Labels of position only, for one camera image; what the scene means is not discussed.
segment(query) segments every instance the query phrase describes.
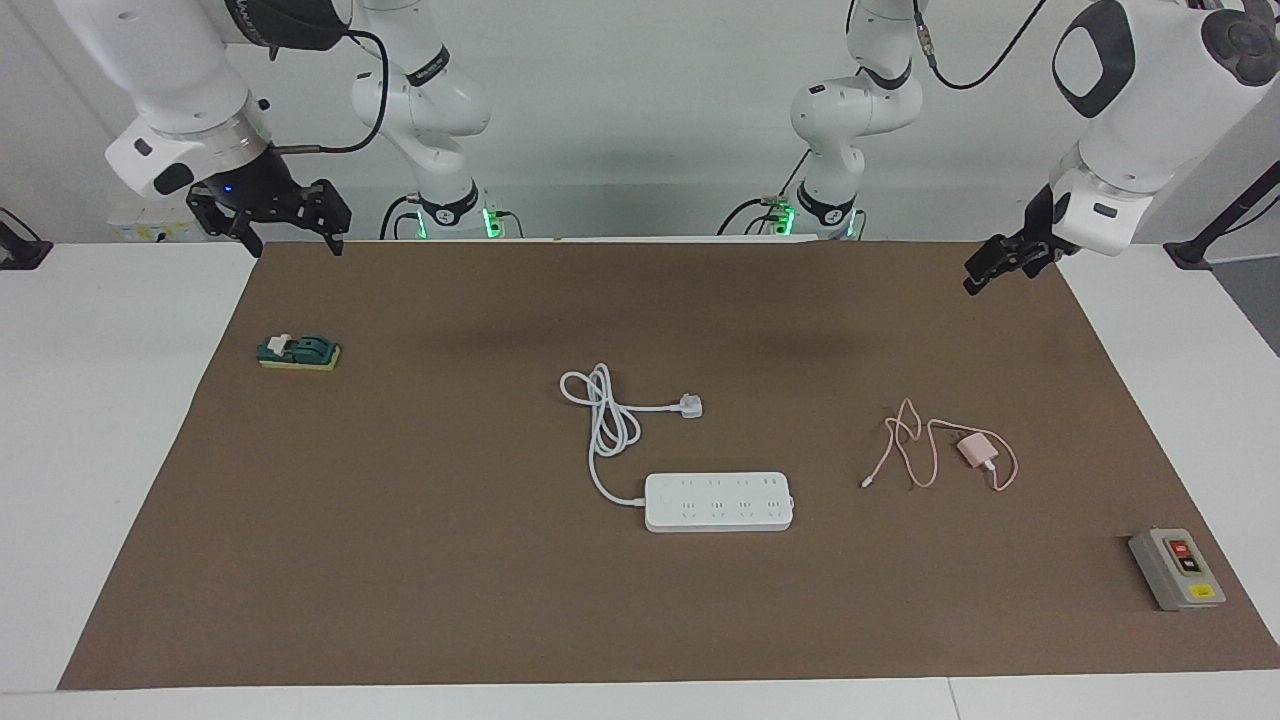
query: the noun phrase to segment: control box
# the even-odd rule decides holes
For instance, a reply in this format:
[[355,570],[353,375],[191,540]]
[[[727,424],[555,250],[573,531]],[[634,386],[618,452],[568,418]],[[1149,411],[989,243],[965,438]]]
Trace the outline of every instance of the control box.
[[1222,587],[1187,530],[1147,530],[1129,538],[1129,550],[1161,610],[1194,610],[1226,602]]

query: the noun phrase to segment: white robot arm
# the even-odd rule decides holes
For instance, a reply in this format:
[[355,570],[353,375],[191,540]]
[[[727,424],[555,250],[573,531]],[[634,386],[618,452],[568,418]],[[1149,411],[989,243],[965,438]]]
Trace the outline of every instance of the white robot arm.
[[[329,0],[324,3],[325,13],[311,6],[302,15],[303,35],[316,47],[332,47],[346,33]],[[333,252],[342,254],[337,236],[349,228],[351,210],[328,181],[310,187],[293,182],[271,146],[259,101],[227,61],[224,38],[197,0],[56,4],[137,108],[138,118],[106,151],[129,187],[151,200],[187,191],[187,204],[206,232],[239,240],[255,256],[262,243],[250,223],[282,222],[324,236]],[[225,14],[244,4],[230,0],[211,9]],[[264,18],[261,29],[287,19]]]
[[[440,41],[426,0],[357,0],[353,24],[387,45],[392,81],[381,135],[413,168],[424,227],[433,237],[489,231],[485,192],[454,138],[483,132],[490,104]],[[360,119],[374,127],[381,78],[360,76],[351,97]]]
[[1268,0],[1100,0],[1053,56],[1053,78],[1089,127],[1025,211],[965,264],[977,295],[1088,249],[1119,255],[1152,197],[1257,105],[1280,69]]
[[[301,187],[283,155],[349,152],[319,145],[276,147],[261,109],[225,56],[227,42],[328,50],[343,37],[376,36],[390,82],[357,77],[360,118],[413,165],[430,224],[484,224],[484,192],[466,170],[457,136],[489,122],[489,102],[440,42],[425,0],[56,0],[72,31],[106,76],[129,92],[138,118],[108,149],[124,182],[151,200],[187,191],[210,234],[228,234],[253,254],[250,223],[291,223],[342,252],[351,210],[328,181]],[[223,209],[230,210],[228,217]]]
[[804,179],[787,197],[796,213],[794,232],[844,236],[865,168],[854,141],[906,127],[924,104],[920,81],[911,77],[911,0],[860,0],[847,45],[858,72],[806,87],[791,104],[791,124],[813,150]]

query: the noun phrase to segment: brown paper surface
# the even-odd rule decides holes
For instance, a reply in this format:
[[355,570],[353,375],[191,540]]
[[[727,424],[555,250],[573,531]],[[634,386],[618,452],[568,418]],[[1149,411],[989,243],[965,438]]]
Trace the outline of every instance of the brown paper surface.
[[[972,250],[271,245],[61,688],[1280,666],[1061,277],[969,299]],[[337,370],[259,368],[282,332]],[[791,529],[654,536],[602,498],[557,389],[596,361],[623,402],[705,402],[643,416],[614,493],[781,470]],[[1018,482],[943,434],[933,488],[893,459],[860,489],[904,396],[1002,433]],[[1157,611],[1125,546],[1152,525],[1192,532],[1225,606]]]

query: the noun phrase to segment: white power strip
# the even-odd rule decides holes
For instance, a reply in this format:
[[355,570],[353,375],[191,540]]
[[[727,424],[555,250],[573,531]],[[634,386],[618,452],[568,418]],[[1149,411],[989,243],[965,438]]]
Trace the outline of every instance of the white power strip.
[[644,482],[644,524],[654,533],[769,533],[791,527],[782,473],[655,473]]

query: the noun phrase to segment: white table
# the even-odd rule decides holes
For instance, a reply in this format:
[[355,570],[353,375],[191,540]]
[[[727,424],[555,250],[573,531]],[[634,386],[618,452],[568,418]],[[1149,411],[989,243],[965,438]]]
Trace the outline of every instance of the white table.
[[[1280,359],[1158,247],[1061,266],[1280,637]],[[233,245],[63,245],[0,274],[0,717],[1280,717],[1280,671],[55,693],[251,269]]]

